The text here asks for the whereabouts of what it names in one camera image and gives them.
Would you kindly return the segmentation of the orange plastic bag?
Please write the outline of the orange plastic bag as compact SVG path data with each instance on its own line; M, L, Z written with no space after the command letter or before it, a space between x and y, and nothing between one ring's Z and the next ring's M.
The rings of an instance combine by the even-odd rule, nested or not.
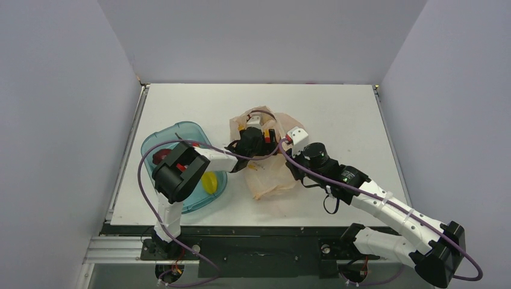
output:
M285 137L292 128L304 127L301 122L286 113L276 113L267 106L259 106L229 120L230 141L240 139L240 130L247 127L247 121L251 116L260 118L263 129L274 129L277 141ZM242 176L255 200L290 190L297 184L280 152L265 160L249 161L247 167L237 174Z

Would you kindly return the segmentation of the yellow fake fruit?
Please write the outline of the yellow fake fruit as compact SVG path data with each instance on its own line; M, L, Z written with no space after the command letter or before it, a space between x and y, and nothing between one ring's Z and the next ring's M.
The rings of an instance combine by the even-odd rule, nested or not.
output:
M218 190L218 179L214 172L205 172L201 177L202 187L207 194L215 194Z

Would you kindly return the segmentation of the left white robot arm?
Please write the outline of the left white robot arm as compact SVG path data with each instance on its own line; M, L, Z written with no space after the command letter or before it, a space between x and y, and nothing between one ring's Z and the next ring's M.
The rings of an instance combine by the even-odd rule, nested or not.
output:
M240 130L240 138L225 149L205 148L181 141L169 149L151 173L158 197L159 221L154 226L152 240L156 251L166 259L176 257L181 233L180 219L183 202L193 193L207 172L236 173L251 160L264 159L277 153L274 129L249 126Z

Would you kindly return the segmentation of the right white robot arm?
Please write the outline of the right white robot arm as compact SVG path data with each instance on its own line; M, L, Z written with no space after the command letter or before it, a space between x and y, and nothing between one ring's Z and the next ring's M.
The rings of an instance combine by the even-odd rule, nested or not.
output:
M312 143L298 155L288 149L284 156L295 179L311 179L338 204L365 211L396 232L383 233L353 223L340 240L344 255L399 261L429 284L447 288L462 262L460 251L466 248L462 225L442 223L409 207L367 174L330 158L323 143Z

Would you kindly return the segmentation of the red fake fruit in bin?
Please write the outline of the red fake fruit in bin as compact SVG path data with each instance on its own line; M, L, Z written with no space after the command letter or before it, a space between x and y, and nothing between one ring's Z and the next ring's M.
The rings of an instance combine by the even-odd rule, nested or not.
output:
M170 153L172 149L160 149L156 153L152 155L152 163L154 165L158 165L161 161L163 161Z

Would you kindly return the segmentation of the teal plastic bin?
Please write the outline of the teal plastic bin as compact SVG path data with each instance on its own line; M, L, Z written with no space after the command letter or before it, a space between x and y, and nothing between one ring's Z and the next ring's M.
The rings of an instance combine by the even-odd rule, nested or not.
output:
M144 155L151 147L159 143L170 140L174 141L178 139L197 141L199 143L198 146L201 148L205 147L205 143L208 145L211 143L203 129L197 123L183 121L148 136L143 141L140 152L142 155ZM152 155L160 149L173 149L176 145L176 142L162 145L157 149L154 149L145 158L144 163L146 171L149 175L151 175L152 171L156 168L156 165L152 163ZM214 173L218 179L217 192L215 194L207 194L202 187L202 182L200 181L192 194L183 202L183 214L188 214L200 210L221 196L227 186L227 174L225 172Z

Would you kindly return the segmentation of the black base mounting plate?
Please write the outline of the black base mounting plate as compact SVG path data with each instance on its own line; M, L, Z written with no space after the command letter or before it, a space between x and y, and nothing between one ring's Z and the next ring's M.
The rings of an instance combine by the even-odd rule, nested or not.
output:
M143 241L140 258L157 264L185 265L196 261L200 278L335 278L338 265L363 259L342 242L345 227L198 227L181 230L178 240L212 264L177 244Z

